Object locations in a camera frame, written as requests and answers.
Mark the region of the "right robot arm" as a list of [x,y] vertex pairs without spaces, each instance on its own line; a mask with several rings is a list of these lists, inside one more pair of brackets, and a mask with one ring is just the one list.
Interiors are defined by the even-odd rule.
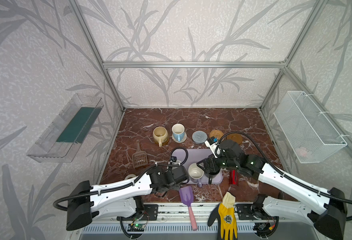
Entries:
[[247,215],[256,219],[291,219],[313,226],[319,233],[332,240],[342,240],[346,225],[347,207],[345,203],[335,200],[343,198],[344,193],[332,188],[330,191],[311,185],[296,178],[278,167],[269,164],[258,155],[247,155],[232,140],[222,143],[208,140],[205,144],[211,149],[209,157],[197,162],[197,166],[209,178],[217,175],[221,169],[236,172],[271,185],[288,195],[294,201],[276,199],[259,194]]

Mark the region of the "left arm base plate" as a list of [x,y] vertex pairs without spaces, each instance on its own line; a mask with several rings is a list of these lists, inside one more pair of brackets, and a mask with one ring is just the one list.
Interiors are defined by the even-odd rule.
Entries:
[[158,218],[159,205],[155,204],[144,204],[142,206],[136,207],[134,213],[129,217],[117,217],[120,221],[156,221]]

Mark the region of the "beige ceramic mug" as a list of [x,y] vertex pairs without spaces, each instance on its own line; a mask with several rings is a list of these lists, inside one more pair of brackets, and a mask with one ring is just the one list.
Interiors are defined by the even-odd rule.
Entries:
[[167,136],[167,137],[170,138],[167,129],[164,128],[164,127],[157,127],[157,128],[155,128],[154,131],[153,131],[153,138],[155,138],[155,136],[157,136],[158,138],[160,138],[160,137],[162,137],[162,136]]

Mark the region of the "light blue mug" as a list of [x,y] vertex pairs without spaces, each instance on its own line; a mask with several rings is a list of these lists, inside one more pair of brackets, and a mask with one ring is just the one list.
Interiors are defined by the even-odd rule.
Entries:
[[172,133],[176,133],[176,134],[182,134],[183,132],[185,132],[185,127],[182,124],[175,124],[172,127]]

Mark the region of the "lavender mug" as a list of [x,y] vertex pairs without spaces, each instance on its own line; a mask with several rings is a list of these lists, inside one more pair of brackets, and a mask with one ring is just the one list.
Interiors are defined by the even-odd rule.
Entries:
[[199,188],[202,188],[202,177],[204,176],[204,172],[197,166],[196,163],[193,163],[188,168],[188,174],[191,181]]

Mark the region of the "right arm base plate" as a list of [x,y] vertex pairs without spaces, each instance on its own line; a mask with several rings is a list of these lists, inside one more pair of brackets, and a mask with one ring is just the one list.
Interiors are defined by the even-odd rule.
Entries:
[[235,204],[234,210],[240,220],[277,221],[279,219],[277,216],[267,214],[262,207],[257,207],[252,203]]

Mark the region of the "black mug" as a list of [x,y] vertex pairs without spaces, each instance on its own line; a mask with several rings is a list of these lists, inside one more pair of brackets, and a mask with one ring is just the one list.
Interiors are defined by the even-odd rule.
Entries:
[[214,174],[205,174],[206,177],[208,178],[208,184],[209,185],[218,185],[222,182],[223,176],[221,170],[218,172],[215,172]]

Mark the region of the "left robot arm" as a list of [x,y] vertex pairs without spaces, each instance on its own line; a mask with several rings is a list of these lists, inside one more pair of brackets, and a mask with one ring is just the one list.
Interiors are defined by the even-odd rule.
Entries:
[[140,196],[179,190],[187,180],[184,166],[165,169],[162,165],[153,165],[133,179],[112,184],[92,186],[89,181],[83,181],[64,198],[66,230],[81,229],[97,218],[129,218],[143,211],[138,203]]

